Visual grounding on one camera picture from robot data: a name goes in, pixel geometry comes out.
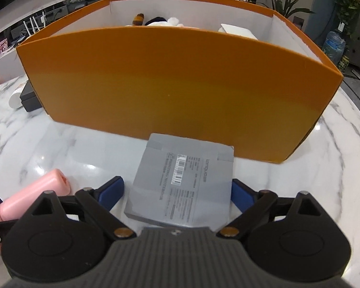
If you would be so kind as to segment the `white long case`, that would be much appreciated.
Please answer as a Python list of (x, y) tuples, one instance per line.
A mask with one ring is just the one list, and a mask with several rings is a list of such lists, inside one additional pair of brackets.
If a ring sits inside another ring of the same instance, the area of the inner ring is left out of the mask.
[(244, 38), (249, 38), (256, 40), (256, 36), (251, 32), (251, 30), (243, 27), (238, 27), (230, 24), (220, 24), (220, 28), (218, 30), (221, 33), (226, 33), (229, 35), (241, 36)]

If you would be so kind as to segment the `potted green plant right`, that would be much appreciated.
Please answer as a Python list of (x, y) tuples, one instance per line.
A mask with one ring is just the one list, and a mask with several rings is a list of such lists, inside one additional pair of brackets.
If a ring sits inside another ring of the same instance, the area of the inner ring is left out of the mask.
[(260, 5), (272, 9), (279, 14), (281, 14), (285, 18), (290, 18), (292, 15), (296, 13), (305, 13), (305, 14), (314, 14), (315, 12), (312, 11), (310, 8), (306, 7), (296, 7), (296, 4), (300, 0), (270, 0), (271, 6), (263, 2), (259, 2)]

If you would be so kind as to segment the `white wifi router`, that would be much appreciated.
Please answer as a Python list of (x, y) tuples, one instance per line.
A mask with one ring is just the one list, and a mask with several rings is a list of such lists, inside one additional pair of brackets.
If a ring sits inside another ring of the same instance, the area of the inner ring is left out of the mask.
[(47, 19), (45, 11), (41, 13), (36, 13), (28, 18), (25, 18), (22, 22), (25, 30), (25, 36), (32, 36), (33, 34), (39, 32), (41, 29), (46, 28)]

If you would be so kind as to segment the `orange cardboard box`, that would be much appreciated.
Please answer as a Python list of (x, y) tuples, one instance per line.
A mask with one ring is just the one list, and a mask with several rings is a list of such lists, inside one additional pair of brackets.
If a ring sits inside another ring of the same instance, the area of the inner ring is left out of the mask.
[[(131, 27), (139, 13), (143, 26)], [(145, 26), (157, 16), (184, 27)], [(288, 19), (236, 0), (102, 0), (35, 33), (17, 54), (57, 122), (207, 140), (276, 163), (308, 137), (343, 80)]]

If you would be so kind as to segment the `white bunny plush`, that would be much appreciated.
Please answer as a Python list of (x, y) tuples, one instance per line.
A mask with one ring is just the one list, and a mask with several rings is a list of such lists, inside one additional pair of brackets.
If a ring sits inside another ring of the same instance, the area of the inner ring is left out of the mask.
[(150, 19), (145, 23), (145, 26), (152, 27), (184, 27), (183, 24), (179, 22), (179, 20), (175, 17), (171, 17), (169, 19), (165, 19), (163, 17), (157, 16), (153, 19)]

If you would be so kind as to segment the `dark grey flat box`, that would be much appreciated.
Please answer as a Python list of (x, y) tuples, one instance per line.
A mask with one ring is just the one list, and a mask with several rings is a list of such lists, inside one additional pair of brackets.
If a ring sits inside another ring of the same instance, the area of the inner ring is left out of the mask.
[(25, 111), (28, 113), (43, 108), (30, 81), (27, 81), (25, 84), (23, 91), (20, 94), (20, 100)]

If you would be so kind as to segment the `grey notebook box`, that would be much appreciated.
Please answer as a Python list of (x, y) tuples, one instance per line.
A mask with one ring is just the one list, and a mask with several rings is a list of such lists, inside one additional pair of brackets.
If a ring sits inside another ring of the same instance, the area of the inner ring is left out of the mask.
[(151, 134), (125, 215), (156, 226), (218, 230), (229, 218), (233, 160), (231, 146)]

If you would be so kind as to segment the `water bottle jug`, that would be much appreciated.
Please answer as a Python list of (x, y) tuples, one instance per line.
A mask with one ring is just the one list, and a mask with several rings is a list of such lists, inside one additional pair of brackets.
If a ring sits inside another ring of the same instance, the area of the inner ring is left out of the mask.
[(322, 51), (335, 65), (337, 65), (343, 56), (345, 46), (346, 41), (342, 38), (342, 32), (336, 29), (330, 31), (326, 36)]

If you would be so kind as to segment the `pink handheld fan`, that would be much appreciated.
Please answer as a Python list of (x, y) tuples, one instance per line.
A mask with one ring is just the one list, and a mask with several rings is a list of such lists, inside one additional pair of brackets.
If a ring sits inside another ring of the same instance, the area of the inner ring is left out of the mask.
[(58, 196), (67, 196), (71, 186), (61, 170), (48, 172), (3, 202), (0, 199), (0, 222), (20, 218), (44, 191), (55, 191)]

